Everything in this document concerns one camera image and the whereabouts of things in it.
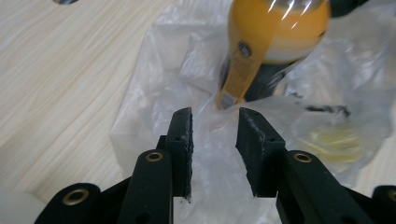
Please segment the orange bottle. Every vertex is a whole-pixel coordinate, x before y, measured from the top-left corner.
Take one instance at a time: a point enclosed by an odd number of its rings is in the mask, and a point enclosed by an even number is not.
[[[306,57],[323,37],[330,13],[327,0],[234,0],[230,65],[218,107],[241,103],[261,67],[268,67],[263,75],[272,77]]]

